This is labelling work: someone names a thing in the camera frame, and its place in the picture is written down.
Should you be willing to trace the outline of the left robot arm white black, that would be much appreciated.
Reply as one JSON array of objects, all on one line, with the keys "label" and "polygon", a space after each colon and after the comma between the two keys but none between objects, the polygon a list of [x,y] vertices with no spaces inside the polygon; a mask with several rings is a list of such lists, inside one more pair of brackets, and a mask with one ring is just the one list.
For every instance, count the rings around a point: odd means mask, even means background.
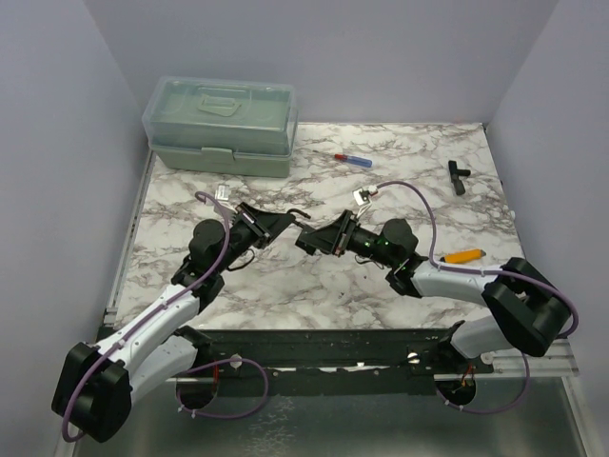
[{"label": "left robot arm white black", "polygon": [[216,207],[220,220],[197,224],[188,254],[160,296],[126,326],[94,344],[79,343],[66,356],[51,401],[60,415],[65,441],[79,428],[99,443],[117,433],[132,407],[180,372],[204,374],[209,350],[179,333],[224,285],[222,273],[252,248],[265,248],[295,221],[240,204],[234,214]]}]

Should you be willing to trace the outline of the black padlock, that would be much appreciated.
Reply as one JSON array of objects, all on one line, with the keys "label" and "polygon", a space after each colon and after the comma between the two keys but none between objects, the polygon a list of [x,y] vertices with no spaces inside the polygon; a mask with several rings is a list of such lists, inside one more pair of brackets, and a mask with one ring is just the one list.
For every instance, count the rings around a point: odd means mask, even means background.
[{"label": "black padlock", "polygon": [[310,220],[311,216],[301,209],[288,209],[286,212],[294,216],[293,225],[301,230],[296,239],[295,246],[302,249],[307,255],[313,255],[316,249],[307,241],[307,236],[313,231],[313,228],[297,219],[298,216],[302,216],[304,219]]}]

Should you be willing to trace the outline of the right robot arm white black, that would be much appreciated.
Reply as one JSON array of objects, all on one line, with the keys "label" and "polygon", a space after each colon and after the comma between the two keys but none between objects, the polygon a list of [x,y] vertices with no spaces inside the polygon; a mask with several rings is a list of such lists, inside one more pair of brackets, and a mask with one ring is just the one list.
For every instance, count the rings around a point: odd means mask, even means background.
[{"label": "right robot arm white black", "polygon": [[547,280],[521,258],[513,257],[491,273],[434,266],[417,253],[418,239],[403,219],[391,219],[374,233],[347,210],[323,228],[303,227],[296,245],[309,255],[340,257],[352,252],[386,267],[386,281],[401,296],[441,297],[487,307],[488,316],[453,325],[439,343],[439,364],[451,373],[486,352],[513,348],[541,357],[573,314]]}]

